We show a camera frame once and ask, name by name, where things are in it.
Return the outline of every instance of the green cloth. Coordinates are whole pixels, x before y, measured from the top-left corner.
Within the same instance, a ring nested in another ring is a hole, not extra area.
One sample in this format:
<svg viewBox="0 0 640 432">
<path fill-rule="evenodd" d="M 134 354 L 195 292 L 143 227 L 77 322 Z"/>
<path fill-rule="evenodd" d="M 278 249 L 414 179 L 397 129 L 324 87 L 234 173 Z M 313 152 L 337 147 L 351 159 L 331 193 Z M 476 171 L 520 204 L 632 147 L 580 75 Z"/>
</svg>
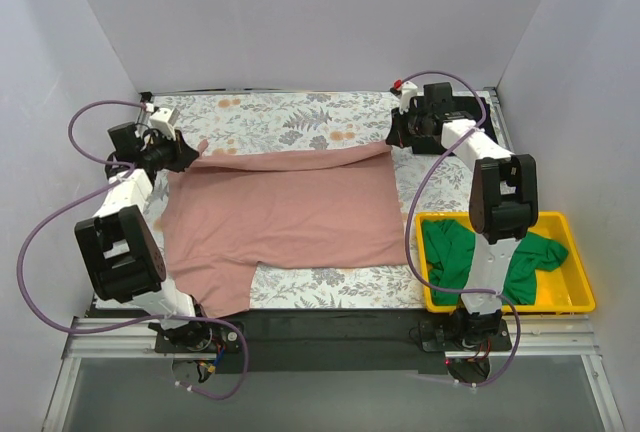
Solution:
<svg viewBox="0 0 640 432">
<path fill-rule="evenodd" d="M 475 249 L 475 234 L 455 220 L 422 222 L 427 261 L 433 266 L 429 281 L 440 287 L 463 289 L 469 278 Z M 516 249 L 503 293 L 514 304 L 536 301 L 536 269 L 551 271 L 562 265 L 569 252 L 555 240 L 527 233 Z M 455 305 L 458 295 L 431 291 L 436 305 Z"/>
</svg>

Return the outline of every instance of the glass panel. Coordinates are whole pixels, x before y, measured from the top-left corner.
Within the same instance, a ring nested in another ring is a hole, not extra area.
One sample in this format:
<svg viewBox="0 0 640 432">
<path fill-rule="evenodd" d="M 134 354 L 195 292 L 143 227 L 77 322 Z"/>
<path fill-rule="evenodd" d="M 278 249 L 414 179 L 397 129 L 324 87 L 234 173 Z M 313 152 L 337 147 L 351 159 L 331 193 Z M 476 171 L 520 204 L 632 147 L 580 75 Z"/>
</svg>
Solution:
<svg viewBox="0 0 640 432">
<path fill-rule="evenodd" d="M 411 372 L 253 373 L 225 402 L 175 388 L 171 362 L 83 359 L 64 430 L 603 430 L 580 357 L 520 357 L 475 393 Z M 196 382 L 194 364 L 175 373 Z M 236 379 L 214 376 L 204 387 L 223 392 Z"/>
</svg>

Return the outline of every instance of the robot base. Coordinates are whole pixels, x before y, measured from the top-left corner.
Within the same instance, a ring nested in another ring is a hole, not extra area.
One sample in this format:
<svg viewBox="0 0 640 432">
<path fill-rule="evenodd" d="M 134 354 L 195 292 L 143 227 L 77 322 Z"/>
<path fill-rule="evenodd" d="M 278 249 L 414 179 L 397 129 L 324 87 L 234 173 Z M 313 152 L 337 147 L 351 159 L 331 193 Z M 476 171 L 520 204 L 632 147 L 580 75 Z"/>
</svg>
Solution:
<svg viewBox="0 0 640 432">
<path fill-rule="evenodd" d="M 467 348 L 470 350 L 478 344 L 478 342 L 464 343 L 464 334 L 460 333 L 459 326 L 452 315 L 430 314 L 426 320 L 420 322 L 418 330 L 420 343 L 425 352 L 452 352 Z M 492 351 L 511 350 L 511 338 L 504 320 L 500 320 L 497 332 L 484 336 L 484 341 L 486 340 L 491 341 Z"/>
</svg>

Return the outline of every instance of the white enclosure wall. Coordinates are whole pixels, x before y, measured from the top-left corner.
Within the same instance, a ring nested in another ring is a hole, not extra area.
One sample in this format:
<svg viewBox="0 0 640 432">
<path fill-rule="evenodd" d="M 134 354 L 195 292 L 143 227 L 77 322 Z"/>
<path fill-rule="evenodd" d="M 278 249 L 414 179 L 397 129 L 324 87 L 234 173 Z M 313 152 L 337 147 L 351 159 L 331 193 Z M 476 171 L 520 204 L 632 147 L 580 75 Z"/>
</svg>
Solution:
<svg viewBox="0 0 640 432">
<path fill-rule="evenodd" d="M 73 112 L 88 101 L 136 94 L 86 0 L 0 0 L 0 14 L 0 430 L 33 432 L 42 427 L 66 336 L 22 302 L 18 249 L 41 218 L 104 184 L 102 167 L 80 157 L 66 139 Z M 77 138 L 106 155 L 109 124 L 135 114 L 96 111 L 78 124 Z M 91 297 L 73 226 L 96 207 L 94 201 L 51 224 L 27 257 L 34 298 L 65 325 Z"/>
<path fill-rule="evenodd" d="M 543 0 L 499 94 L 541 208 L 570 219 L 597 301 L 604 365 L 640 430 L 640 0 Z"/>
<path fill-rule="evenodd" d="M 540 0 L 88 0 L 138 90 L 496 85 Z"/>
</svg>

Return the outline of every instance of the table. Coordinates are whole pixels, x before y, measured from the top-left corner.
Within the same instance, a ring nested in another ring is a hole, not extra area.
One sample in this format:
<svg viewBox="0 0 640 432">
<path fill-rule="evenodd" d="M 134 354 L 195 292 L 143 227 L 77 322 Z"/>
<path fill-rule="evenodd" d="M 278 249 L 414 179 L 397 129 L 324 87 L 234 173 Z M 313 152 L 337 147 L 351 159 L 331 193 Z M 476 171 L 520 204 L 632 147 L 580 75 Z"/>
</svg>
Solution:
<svg viewBox="0 0 640 432">
<path fill-rule="evenodd" d="M 489 92 L 479 94 L 494 110 Z M 208 139 L 206 154 L 259 154 L 340 149 L 384 140 L 397 99 L 383 92 L 263 92 L 166 95 L 156 97 L 154 103 L 177 107 L 180 115 L 176 127 L 192 147 Z M 498 141 L 506 146 L 500 120 L 495 112 L 491 116 Z M 397 148 L 392 156 L 406 221 L 415 190 L 436 157 L 414 156 L 410 150 Z M 466 211 L 470 188 L 471 172 L 459 159 L 448 158 L 434 174 L 417 211 Z M 164 239 L 159 218 L 169 193 L 166 173 L 160 173 L 144 212 L 161 250 Z M 423 306 L 422 286 L 408 266 L 283 270 L 261 264 L 251 288 L 251 308 Z"/>
</svg>

